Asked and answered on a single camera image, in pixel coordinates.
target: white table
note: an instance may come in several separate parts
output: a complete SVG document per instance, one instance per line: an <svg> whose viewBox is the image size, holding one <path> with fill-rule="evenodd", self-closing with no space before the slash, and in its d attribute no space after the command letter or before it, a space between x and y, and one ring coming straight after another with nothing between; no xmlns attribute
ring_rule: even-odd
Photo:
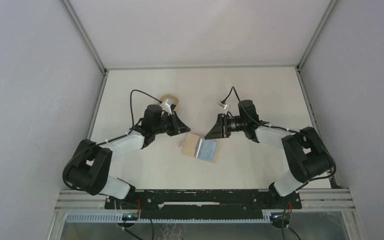
<svg viewBox="0 0 384 240"><path fill-rule="evenodd" d="M91 139L102 142L123 135L131 127L132 89L156 98L165 94L178 97L179 118L192 133L204 136L222 112L218 102L231 86L242 100L254 102L260 120L291 129L312 125L293 67L111 70ZM135 92L135 121L155 102ZM238 115L233 93L227 102L233 115ZM137 189L267 189L288 170L282 149L252 142L242 132L217 140L215 163L181 155L179 144L185 137L159 134L148 147L113 159L109 174ZM330 188L330 184L323 179L306 188Z"/></svg>

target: white arm segment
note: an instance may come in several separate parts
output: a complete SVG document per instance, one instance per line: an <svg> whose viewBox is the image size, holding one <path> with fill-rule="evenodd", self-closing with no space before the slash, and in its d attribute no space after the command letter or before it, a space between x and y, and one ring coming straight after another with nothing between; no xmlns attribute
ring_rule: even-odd
<svg viewBox="0 0 384 240"><path fill-rule="evenodd" d="M255 130L255 134L260 143L270 144L277 148L284 149L282 138L293 133L280 129L260 126ZM282 197L289 195L302 185L303 183L296 180L290 170L288 170L281 178L274 182L274 188Z"/></svg>
<svg viewBox="0 0 384 240"><path fill-rule="evenodd" d="M126 153L134 150L139 150L144 145L145 137L137 131L132 131L128 136L119 140L102 145L103 148L108 148L112 151L112 159L116 160ZM108 176L105 186L100 194L113 196L118 199L124 199L130 190L130 185L126 182Z"/></svg>

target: metal frame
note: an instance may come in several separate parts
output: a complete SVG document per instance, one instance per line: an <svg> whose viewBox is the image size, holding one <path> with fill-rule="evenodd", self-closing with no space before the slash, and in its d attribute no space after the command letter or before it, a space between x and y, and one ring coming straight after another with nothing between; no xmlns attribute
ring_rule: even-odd
<svg viewBox="0 0 384 240"><path fill-rule="evenodd" d="M307 86L301 74L302 67L306 63L314 45L320 37L326 23L335 9L339 0L331 0L326 8L323 17L321 18L313 36L311 37L308 46L306 47L298 65L214 65L214 66L178 66L178 67L138 67L138 68L111 68L106 69L101 58L99 57L92 41L87 34L82 22L80 21L76 11L73 8L70 0L59 0L69 19L73 23L74 28L79 34L85 47L91 54L93 60L102 72L101 85L99 87L94 107L91 111L88 127L85 131L85 137L90 138L92 130L98 113L99 105L101 103L102 95L106 85L108 70L142 70L142 69L195 69L195 68L261 68L261 67L295 67L295 71L302 89L302 94L307 105L308 113L311 122L323 138L320 131L317 115L313 108L311 97L307 91ZM346 231L350 240L365 240L363 230L358 218L354 202L348 189L301 189L299 191L302 209L294 209L295 212L341 212L345 223ZM59 240L63 233L65 223L114 223L121 221L121 214L115 210L104 209L107 198L102 195L89 195L86 192L75 190L62 190L59 194L54 213L49 225L46 239ZM194 220L194 223L268 223L270 220L267 218L271 213L279 212L279 209L266 209L261 211L261 219L251 220ZM153 220L155 223L169 223L167 220Z"/></svg>

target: gray floor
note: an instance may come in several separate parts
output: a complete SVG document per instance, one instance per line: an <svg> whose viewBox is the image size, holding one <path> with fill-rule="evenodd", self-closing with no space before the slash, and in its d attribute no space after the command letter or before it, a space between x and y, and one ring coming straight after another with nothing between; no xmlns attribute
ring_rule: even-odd
<svg viewBox="0 0 384 240"><path fill-rule="evenodd" d="M340 212L293 213L290 225L303 240L348 240ZM281 240L282 232L266 223L154 224L155 240ZM150 240L149 224L136 224L130 230ZM296 240L285 229L287 240ZM135 240L115 223L66 223L62 240Z"/></svg>

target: robotic arm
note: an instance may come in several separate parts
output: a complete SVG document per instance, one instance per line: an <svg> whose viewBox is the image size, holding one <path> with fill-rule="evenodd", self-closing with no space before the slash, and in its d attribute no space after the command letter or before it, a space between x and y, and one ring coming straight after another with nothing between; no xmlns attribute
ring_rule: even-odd
<svg viewBox="0 0 384 240"><path fill-rule="evenodd" d="M268 122L259 120L253 101L242 100L238 107L238 116L218 114L214 127L205 138L223 139L228 138L231 132L242 131L255 143L284 149L289 171L269 186L274 197L285 197L334 167L333 159L314 128L305 127L296 132L282 127L271 127L267 125Z"/></svg>
<svg viewBox="0 0 384 240"><path fill-rule="evenodd" d="M157 134L175 136L189 132L191 129L179 119L174 108L170 99L160 105L149 105L141 124L135 125L130 133L120 139L103 144L96 144L89 139L82 140L64 168L64 182L71 183L72 189L91 195L103 194L124 199L131 185L109 176L112 157L119 158L126 153L146 148Z"/></svg>

